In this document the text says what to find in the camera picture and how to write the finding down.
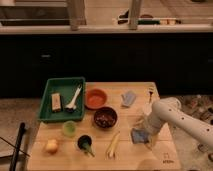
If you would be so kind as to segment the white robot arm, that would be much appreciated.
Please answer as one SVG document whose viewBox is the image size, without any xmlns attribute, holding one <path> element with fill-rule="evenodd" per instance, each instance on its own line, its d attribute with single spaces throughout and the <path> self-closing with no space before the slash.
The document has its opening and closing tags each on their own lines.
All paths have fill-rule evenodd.
<svg viewBox="0 0 213 171">
<path fill-rule="evenodd" d="M 142 129 L 150 135 L 157 135 L 165 123 L 174 124 L 213 150 L 213 125 L 182 112 L 181 103 L 177 98 L 154 101 L 151 113 L 142 121 Z"/>
</svg>

